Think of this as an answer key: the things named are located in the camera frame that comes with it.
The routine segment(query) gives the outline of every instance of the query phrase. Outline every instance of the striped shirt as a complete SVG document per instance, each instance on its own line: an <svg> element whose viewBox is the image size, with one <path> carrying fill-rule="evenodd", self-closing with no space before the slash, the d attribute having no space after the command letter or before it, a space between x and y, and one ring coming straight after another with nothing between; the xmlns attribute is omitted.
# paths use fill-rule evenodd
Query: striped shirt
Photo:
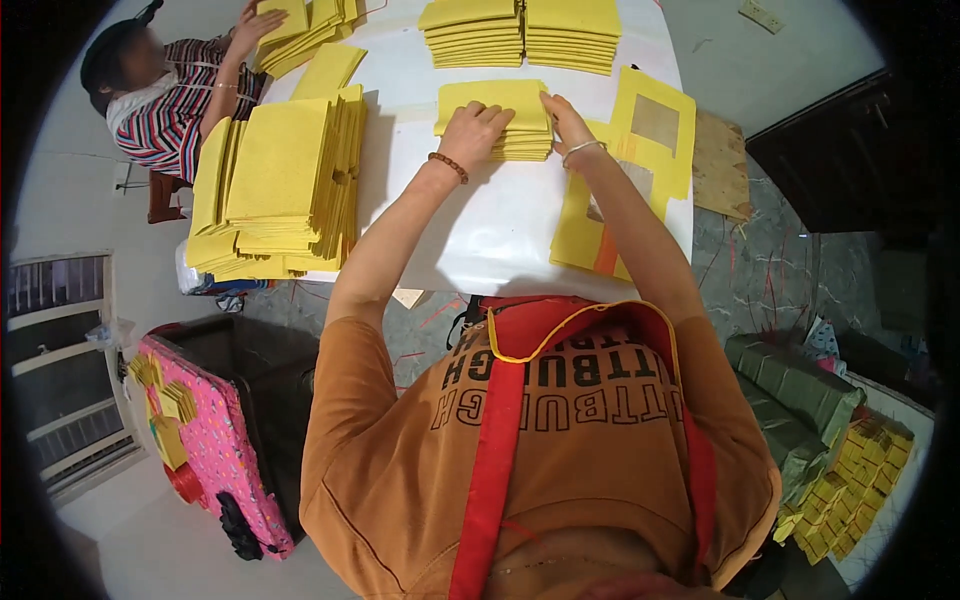
<svg viewBox="0 0 960 600"><path fill-rule="evenodd" d="M224 52L217 39L181 39L166 46L166 59L180 78L163 96L131 114L116 132L116 142L133 162L152 171L193 182L200 155L200 122ZM250 118L260 97L261 84L250 69L241 67L234 119Z"/></svg>

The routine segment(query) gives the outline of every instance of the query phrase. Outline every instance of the red apron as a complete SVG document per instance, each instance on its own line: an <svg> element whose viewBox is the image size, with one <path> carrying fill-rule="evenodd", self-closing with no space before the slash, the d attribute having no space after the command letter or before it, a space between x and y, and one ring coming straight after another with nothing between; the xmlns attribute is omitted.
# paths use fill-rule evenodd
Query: red apron
<svg viewBox="0 0 960 600"><path fill-rule="evenodd" d="M450 600L480 598L490 574L507 501L507 486L514 468L525 363L544 348L602 319L613 318L634 329L646 345L660 355L683 397L673 327L653 304L639 300L600 304L572 297L535 296L492 299L482 305L487 308L490 346L496 358L480 423L464 527L453 564ZM691 580L697 581L708 576L704 558L713 538L716 465L713 446L696 426L685 404L683 416L689 456L686 489L697 534Z"/></svg>

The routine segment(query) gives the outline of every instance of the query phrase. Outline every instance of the pink patterned fabric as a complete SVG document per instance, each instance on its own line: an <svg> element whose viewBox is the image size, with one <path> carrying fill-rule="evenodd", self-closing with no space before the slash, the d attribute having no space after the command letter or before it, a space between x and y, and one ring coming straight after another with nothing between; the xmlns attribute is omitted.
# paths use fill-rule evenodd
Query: pink patterned fabric
<svg viewBox="0 0 960 600"><path fill-rule="evenodd" d="M140 352L159 359L164 385L180 381L197 402L197 417L180 427L180 440L186 448L187 462L204 487L207 510L219 518L216 494L231 493L264 554L276 560L285 559L293 551L294 543L274 495L263 490L236 389L149 337L140 340ZM268 551L269 544L276 546L279 553Z"/></svg>

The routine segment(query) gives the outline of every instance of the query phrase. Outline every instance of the hand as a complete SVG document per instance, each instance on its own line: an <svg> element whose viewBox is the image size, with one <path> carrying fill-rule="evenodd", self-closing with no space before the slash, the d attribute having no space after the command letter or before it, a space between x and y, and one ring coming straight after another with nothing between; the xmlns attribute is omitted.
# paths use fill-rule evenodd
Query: hand
<svg viewBox="0 0 960 600"><path fill-rule="evenodd" d="M260 38L278 28L287 18L287 11L279 9L257 14L256 5L259 2L260 0L250 0L240 13L240 20L237 21L236 27L233 28L233 40L228 51L240 60L245 59L256 49L256 43Z"/></svg>
<svg viewBox="0 0 960 600"><path fill-rule="evenodd" d="M574 108L566 98L560 94L551 96L542 91L540 93L540 100L543 102L547 113L553 118L554 131L560 134L562 141L556 142L553 145L553 149L556 150L560 156L566 156L567 150L570 148L576 148L581 144L596 139L593 132L587 127L587 123L584 122L584 118L580 116L580 113L577 112L576 108ZM595 144L593 146L587 146L574 153L574 155L570 157L570 160L567 161L566 166L576 171L577 163L583 162L583 157L598 152L605 153L606 151Z"/></svg>
<svg viewBox="0 0 960 600"><path fill-rule="evenodd" d="M490 157L493 143L516 113L512 108L485 107L473 101L453 111L437 152L464 168L467 173Z"/></svg>

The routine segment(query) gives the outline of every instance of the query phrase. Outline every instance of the white table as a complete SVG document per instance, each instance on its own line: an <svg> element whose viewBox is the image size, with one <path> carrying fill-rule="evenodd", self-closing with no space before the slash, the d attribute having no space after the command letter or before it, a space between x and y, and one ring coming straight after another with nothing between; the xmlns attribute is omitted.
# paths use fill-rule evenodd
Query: white table
<svg viewBox="0 0 960 600"><path fill-rule="evenodd" d="M609 122L620 66L681 88L680 73L659 5L619 0L623 37L613 76L524 64L519 68L434 69L417 30L426 0L392 0L371 14L346 43L369 51L350 80L364 86L369 105L360 163L357 223L365 231L406 187L430 152L443 84L487 79L540 79L563 94L586 118ZM273 82L263 103L290 98L303 65ZM600 301L636 298L633 285L553 265L550 242L560 218L566 173L561 159L494 162L473 173L431 220L400 280L400 287L485 296L577 295ZM693 194L671 199L666 225L689 260L693 244ZM337 273L305 279L334 281Z"/></svg>

